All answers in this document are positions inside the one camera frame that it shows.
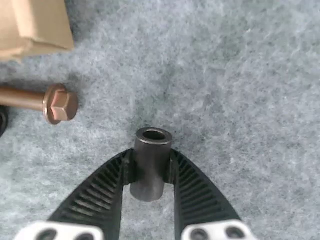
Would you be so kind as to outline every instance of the gray carpet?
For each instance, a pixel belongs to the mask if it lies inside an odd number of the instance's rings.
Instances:
[[[0,239],[45,220],[95,169],[164,128],[261,240],[320,232],[317,0],[68,0],[76,48],[0,63],[0,83],[76,91],[57,126],[10,108],[0,139]],[[174,239],[173,188],[124,190],[120,239]]]

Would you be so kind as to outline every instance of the cylindrical spacer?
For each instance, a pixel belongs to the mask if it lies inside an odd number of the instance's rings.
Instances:
[[[136,181],[130,186],[130,192],[136,199],[152,202],[163,195],[171,143],[172,135],[163,129],[146,127],[136,132],[133,150],[137,165]]]

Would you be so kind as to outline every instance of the hex bolt head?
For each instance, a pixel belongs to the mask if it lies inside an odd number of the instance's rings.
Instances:
[[[64,85],[54,84],[48,88],[43,99],[43,114],[46,120],[56,125],[72,120],[78,111],[78,97],[68,92]]]
[[[51,109],[54,120],[56,121],[70,121],[72,120],[78,110],[78,98],[73,92],[57,91]]]

